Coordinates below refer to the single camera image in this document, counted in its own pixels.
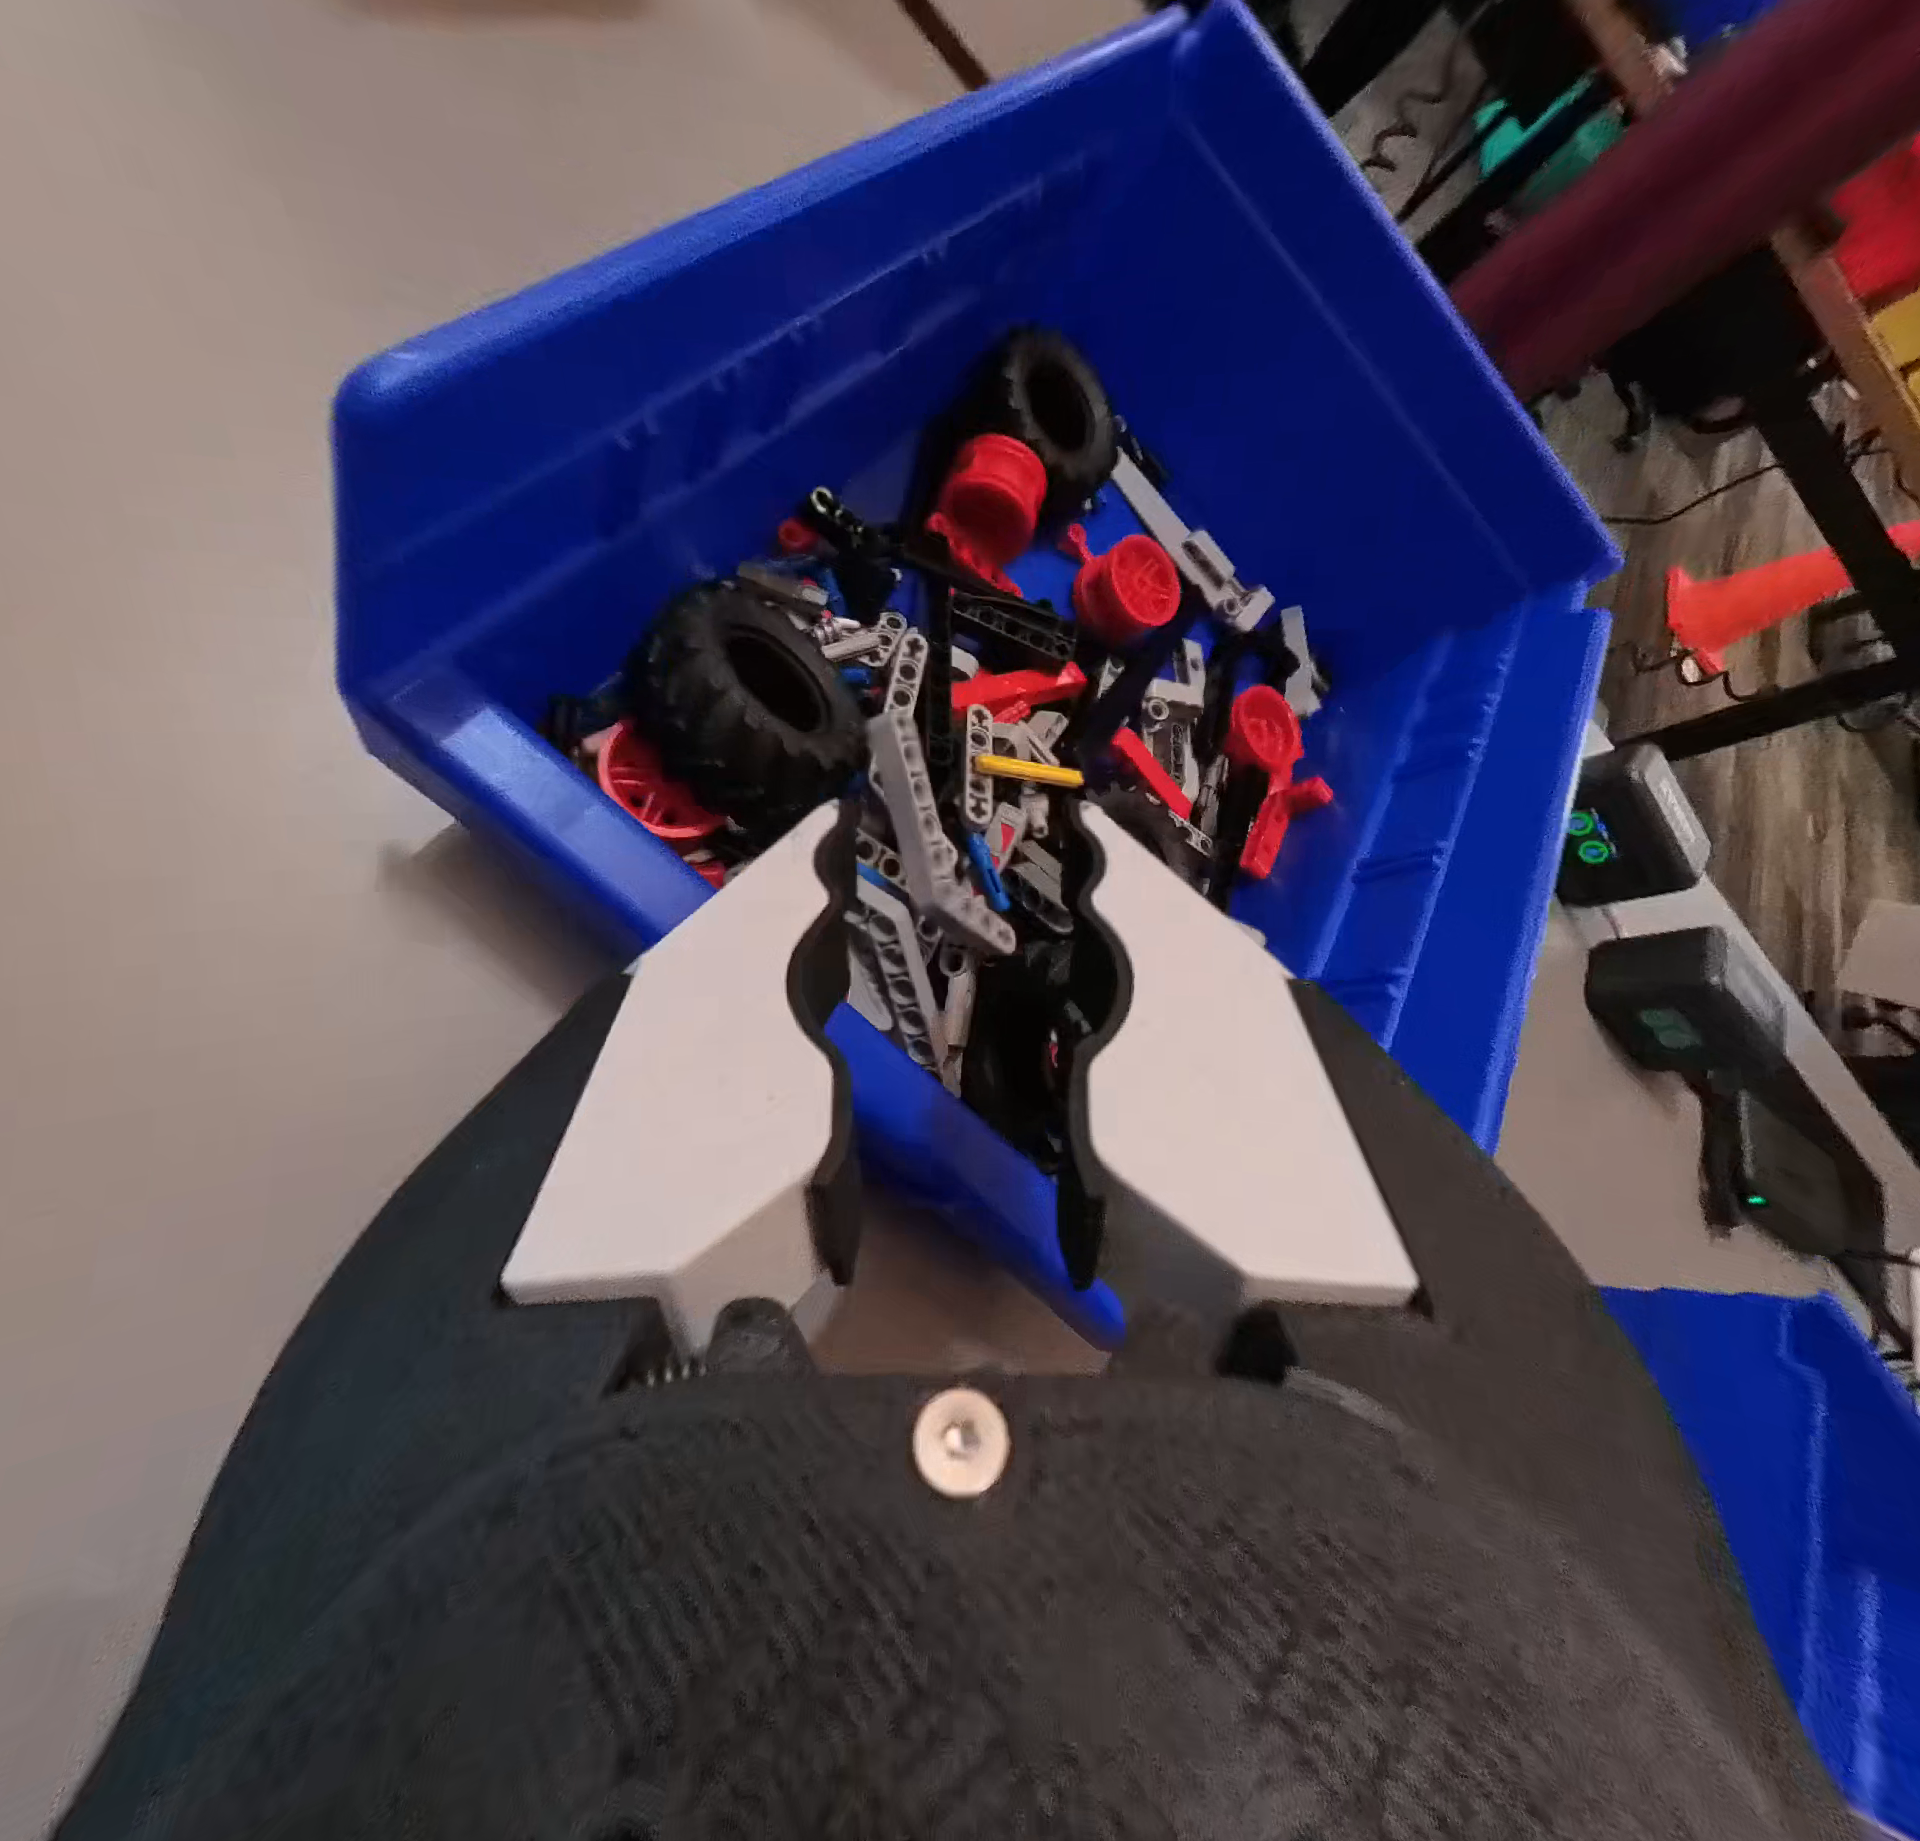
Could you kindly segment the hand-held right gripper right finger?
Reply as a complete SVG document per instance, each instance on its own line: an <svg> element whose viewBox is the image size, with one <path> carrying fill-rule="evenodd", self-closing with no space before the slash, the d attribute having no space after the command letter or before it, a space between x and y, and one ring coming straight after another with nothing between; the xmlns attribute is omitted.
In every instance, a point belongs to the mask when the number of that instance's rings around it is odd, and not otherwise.
<svg viewBox="0 0 1920 1841"><path fill-rule="evenodd" d="M1226 1332L1251 1310L1403 1310L1421 1288L1306 983L1095 804L1072 809L1076 944L1057 1223L1080 1290Z"/></svg>

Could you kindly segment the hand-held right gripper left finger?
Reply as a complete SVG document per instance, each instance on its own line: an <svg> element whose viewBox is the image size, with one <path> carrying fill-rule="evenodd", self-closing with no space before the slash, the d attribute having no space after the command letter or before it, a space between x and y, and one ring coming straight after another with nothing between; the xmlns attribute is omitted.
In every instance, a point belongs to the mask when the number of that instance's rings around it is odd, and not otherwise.
<svg viewBox="0 0 1920 1841"><path fill-rule="evenodd" d="M633 964L500 1285L516 1304L654 1301L710 1343L734 1301L803 1325L855 1275L849 980L858 805L815 808Z"/></svg>

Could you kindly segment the pile of lego pieces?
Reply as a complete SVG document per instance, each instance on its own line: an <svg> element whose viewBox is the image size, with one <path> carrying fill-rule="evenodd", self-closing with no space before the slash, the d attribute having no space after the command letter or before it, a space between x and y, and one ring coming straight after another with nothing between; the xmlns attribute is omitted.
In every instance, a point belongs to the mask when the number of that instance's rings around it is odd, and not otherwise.
<svg viewBox="0 0 1920 1841"><path fill-rule="evenodd" d="M1088 1028L1067 997L1072 809L1228 909L1335 796L1308 770L1325 677L1304 612L1162 479L1080 347L1028 323L933 417L899 518L817 486L716 579L779 606L862 709L851 1004L1049 1175L1063 1041ZM665 773L620 677L551 697L541 738L718 890L774 840Z"/></svg>

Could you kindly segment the blue plastic storage bin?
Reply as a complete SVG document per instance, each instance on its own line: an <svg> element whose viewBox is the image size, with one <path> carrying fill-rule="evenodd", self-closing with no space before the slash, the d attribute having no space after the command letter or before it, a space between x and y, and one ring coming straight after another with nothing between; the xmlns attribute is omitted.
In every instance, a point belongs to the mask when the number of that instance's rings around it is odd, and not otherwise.
<svg viewBox="0 0 1920 1841"><path fill-rule="evenodd" d="M1605 1288L1694 1452L1818 1754L1918 1835L1918 1415L1843 1304Z"/></svg>
<svg viewBox="0 0 1920 1841"><path fill-rule="evenodd" d="M1469 1317L1500 1229L1564 1251L1490 1150L1618 552L1232 2L1174 14L399 344L334 404L339 686L368 747L646 954L723 886L541 738L666 596L765 554L817 486L901 516L989 347L1065 334L1162 490L1306 620L1334 804L1228 909L1306 1015L1421 1288ZM860 1014L860 1175L1104 1345L1057 1178Z"/></svg>

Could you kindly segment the black lego tyre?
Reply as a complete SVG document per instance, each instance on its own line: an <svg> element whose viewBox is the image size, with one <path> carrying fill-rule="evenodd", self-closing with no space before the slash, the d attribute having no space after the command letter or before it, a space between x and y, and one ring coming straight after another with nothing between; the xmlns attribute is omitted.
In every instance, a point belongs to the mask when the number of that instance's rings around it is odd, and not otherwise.
<svg viewBox="0 0 1920 1841"><path fill-rule="evenodd" d="M842 796L868 764L862 709L823 647L736 580L671 596L620 686L665 773L755 840Z"/></svg>

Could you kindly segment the black battery charger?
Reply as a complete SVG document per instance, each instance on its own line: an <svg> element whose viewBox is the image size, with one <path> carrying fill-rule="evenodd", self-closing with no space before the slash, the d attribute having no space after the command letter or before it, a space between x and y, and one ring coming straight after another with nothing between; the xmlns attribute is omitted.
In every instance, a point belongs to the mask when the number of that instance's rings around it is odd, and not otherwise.
<svg viewBox="0 0 1920 1841"><path fill-rule="evenodd" d="M1667 757L1643 742L1582 761L1557 895L1569 909L1685 894L1711 868L1711 833Z"/></svg>
<svg viewBox="0 0 1920 1841"><path fill-rule="evenodd" d="M1623 1057L1698 1096L1711 1229L1839 1264L1891 1251L1884 1180L1791 1061L1786 998L1725 927L1604 941L1584 998Z"/></svg>

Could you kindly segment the orange traffic cone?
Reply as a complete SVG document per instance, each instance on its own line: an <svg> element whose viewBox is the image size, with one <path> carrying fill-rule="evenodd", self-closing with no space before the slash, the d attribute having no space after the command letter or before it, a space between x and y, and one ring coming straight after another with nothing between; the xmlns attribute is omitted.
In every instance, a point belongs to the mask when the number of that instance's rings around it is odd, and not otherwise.
<svg viewBox="0 0 1920 1841"><path fill-rule="evenodd" d="M1674 566L1665 579L1667 635L1678 654L1714 677L1725 671L1731 647L1857 592L1834 548L1772 557L1711 579Z"/></svg>

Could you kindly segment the teal plastic crate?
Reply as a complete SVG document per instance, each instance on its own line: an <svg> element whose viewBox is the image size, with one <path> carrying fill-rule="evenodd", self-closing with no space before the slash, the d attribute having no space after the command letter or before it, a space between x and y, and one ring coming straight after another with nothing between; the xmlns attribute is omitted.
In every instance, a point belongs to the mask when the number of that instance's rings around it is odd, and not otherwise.
<svg viewBox="0 0 1920 1841"><path fill-rule="evenodd" d="M1626 110L1602 77L1567 87L1534 119L1520 119L1503 96L1473 114L1473 157L1482 180L1507 168L1527 150L1528 168L1503 189L1500 205L1530 216L1561 196L1597 158L1620 142Z"/></svg>

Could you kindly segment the maroon water bottle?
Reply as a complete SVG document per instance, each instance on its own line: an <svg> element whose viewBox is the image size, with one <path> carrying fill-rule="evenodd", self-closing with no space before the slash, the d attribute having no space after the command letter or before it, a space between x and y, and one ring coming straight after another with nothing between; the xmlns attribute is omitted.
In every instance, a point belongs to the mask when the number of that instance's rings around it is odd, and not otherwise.
<svg viewBox="0 0 1920 1841"><path fill-rule="evenodd" d="M1918 0L1782 0L1457 278L1454 302L1533 401L1917 127Z"/></svg>

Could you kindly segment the red plastic bin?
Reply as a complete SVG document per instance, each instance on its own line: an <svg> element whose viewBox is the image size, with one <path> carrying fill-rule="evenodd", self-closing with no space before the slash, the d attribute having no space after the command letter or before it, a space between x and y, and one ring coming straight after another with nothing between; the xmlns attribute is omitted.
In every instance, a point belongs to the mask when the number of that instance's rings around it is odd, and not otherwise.
<svg viewBox="0 0 1920 1841"><path fill-rule="evenodd" d="M1918 290L1918 134L1887 150L1822 203L1828 254L1863 310Z"/></svg>

